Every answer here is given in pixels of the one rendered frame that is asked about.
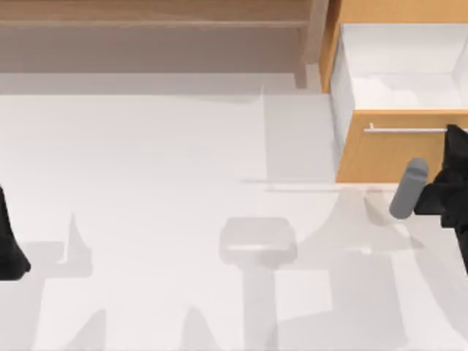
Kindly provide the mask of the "pale grey rounded box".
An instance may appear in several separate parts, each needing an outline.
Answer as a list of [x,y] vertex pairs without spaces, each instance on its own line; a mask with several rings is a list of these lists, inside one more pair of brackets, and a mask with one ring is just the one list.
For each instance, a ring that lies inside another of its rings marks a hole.
[[408,162],[389,206],[389,212],[395,219],[406,219],[412,215],[428,175],[429,166],[425,159],[414,158]]

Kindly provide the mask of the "pale wooden drawer front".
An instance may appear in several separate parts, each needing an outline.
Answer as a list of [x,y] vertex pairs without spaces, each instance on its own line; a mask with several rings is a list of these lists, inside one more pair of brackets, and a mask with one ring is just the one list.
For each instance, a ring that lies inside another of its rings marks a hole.
[[408,161],[424,158],[429,176],[442,168],[444,133],[365,133],[370,124],[391,128],[468,129],[468,110],[354,110],[339,158],[338,183],[397,183]]

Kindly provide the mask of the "drawer with pale grey inside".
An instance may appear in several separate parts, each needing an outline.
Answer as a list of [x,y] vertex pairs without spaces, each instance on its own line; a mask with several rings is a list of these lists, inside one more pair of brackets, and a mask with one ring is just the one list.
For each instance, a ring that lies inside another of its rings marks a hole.
[[337,171],[354,110],[468,110],[468,23],[343,25],[330,95]]

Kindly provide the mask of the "wooden cupboard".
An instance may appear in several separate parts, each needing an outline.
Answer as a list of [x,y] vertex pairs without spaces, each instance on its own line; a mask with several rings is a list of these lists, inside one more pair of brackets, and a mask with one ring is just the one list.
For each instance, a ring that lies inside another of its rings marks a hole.
[[468,0],[329,0],[319,56],[324,94],[345,23],[468,23]]

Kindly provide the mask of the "open wooden shelf unit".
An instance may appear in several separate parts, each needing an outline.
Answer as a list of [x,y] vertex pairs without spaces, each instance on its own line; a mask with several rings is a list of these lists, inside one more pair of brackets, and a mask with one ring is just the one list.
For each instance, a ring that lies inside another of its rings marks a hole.
[[328,0],[0,0],[0,72],[289,72],[305,87]]

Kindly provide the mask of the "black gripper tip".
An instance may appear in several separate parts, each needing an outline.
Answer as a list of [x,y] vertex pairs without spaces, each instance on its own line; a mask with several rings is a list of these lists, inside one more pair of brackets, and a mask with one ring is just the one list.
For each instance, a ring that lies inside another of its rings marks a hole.
[[31,270],[10,224],[3,188],[0,186],[0,281],[17,281]]

